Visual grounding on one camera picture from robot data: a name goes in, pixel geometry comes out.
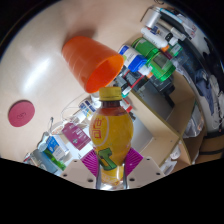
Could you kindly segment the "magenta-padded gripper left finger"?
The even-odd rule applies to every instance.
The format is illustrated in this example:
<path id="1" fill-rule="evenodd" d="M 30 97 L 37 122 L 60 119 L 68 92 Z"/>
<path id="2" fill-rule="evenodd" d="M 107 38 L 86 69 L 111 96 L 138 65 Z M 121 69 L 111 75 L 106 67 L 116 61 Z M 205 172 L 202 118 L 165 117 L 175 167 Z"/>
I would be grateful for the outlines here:
<path id="1" fill-rule="evenodd" d="M 84 188 L 99 189 L 101 171 L 95 152 L 91 150 L 81 159 L 73 159 L 61 173 L 61 177 Z"/>

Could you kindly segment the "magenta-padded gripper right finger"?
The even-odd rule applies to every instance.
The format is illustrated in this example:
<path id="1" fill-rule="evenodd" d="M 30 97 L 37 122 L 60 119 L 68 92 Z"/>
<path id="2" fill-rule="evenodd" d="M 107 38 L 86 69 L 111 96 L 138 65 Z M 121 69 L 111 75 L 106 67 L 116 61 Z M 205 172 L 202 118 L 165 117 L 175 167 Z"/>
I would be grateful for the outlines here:
<path id="1" fill-rule="evenodd" d="M 151 157 L 143 157 L 131 148 L 125 158 L 124 188 L 140 188 L 164 177 L 164 173 Z"/>

